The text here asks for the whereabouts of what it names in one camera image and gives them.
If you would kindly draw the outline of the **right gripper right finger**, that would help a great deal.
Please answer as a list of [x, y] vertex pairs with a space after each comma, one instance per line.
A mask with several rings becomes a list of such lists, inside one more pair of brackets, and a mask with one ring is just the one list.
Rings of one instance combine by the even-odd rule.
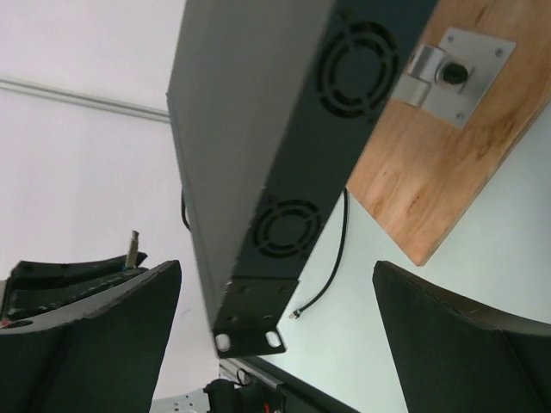
[[378, 261], [375, 296], [410, 412], [548, 412], [550, 326]]

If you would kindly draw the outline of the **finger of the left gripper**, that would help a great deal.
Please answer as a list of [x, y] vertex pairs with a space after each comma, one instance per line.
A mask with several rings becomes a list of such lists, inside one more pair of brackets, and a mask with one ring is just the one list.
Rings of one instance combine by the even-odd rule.
[[94, 262], [18, 262], [6, 280], [1, 319], [34, 317], [116, 287], [145, 272], [141, 264], [146, 258], [140, 252], [131, 268], [124, 256]]

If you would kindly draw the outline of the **silver transceiver module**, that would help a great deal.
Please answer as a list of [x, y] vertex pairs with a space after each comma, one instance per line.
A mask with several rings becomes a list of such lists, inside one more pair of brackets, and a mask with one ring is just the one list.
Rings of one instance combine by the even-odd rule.
[[127, 250], [124, 268], [136, 268], [139, 254], [139, 233], [136, 230], [131, 231], [130, 243]]

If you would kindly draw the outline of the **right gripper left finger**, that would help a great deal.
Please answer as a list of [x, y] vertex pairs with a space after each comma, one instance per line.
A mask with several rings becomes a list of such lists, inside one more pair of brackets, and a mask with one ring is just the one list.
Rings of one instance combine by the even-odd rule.
[[168, 261], [1, 329], [3, 412], [147, 412], [181, 287]]

